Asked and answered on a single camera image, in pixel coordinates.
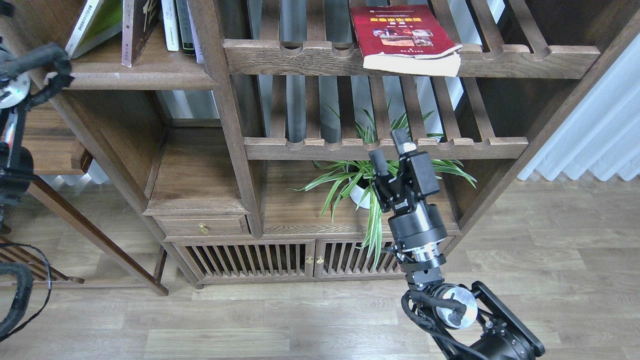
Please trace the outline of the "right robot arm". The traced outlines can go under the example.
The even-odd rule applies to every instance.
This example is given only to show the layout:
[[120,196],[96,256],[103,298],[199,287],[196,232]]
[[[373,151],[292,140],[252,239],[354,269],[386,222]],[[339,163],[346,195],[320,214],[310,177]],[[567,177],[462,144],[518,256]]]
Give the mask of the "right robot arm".
[[439,192],[432,160],[418,151],[407,130],[391,132],[398,171],[390,173],[379,149],[370,152],[374,190],[389,219],[394,244],[387,248],[406,275],[402,309],[428,333],[448,360],[534,360],[542,342],[482,282],[470,288],[448,284],[441,272],[446,257],[439,243],[447,231],[436,205],[426,198]]

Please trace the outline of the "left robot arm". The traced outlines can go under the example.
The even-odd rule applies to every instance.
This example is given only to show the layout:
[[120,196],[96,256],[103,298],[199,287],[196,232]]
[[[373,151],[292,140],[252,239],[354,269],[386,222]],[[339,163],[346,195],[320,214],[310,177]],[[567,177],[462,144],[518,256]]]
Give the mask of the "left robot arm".
[[[38,93],[30,94],[31,69],[52,64],[57,75]],[[1,127],[11,123],[11,141],[1,142],[1,203],[16,205],[21,196],[36,179],[34,158],[22,145],[25,132],[26,114],[34,107],[46,103],[52,97],[70,86],[74,77],[69,55],[59,44],[50,42],[14,57],[6,48],[1,49]],[[28,309],[34,276],[28,265],[20,262],[2,262],[2,275],[12,275],[16,279],[16,293],[6,317],[1,322],[1,340],[22,330],[30,321],[41,314],[41,310],[29,319],[19,323]]]

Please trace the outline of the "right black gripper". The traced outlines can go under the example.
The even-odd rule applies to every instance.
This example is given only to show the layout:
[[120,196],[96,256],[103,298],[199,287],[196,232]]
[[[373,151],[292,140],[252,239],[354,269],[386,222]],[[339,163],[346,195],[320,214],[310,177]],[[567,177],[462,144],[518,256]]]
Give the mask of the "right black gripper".
[[427,152],[417,151],[407,129],[393,129],[391,137],[400,155],[396,175],[391,175],[381,148],[368,153],[381,210],[393,211],[388,223],[402,252],[426,248],[436,253],[447,231],[437,206],[426,203],[428,196],[440,191],[432,160]]

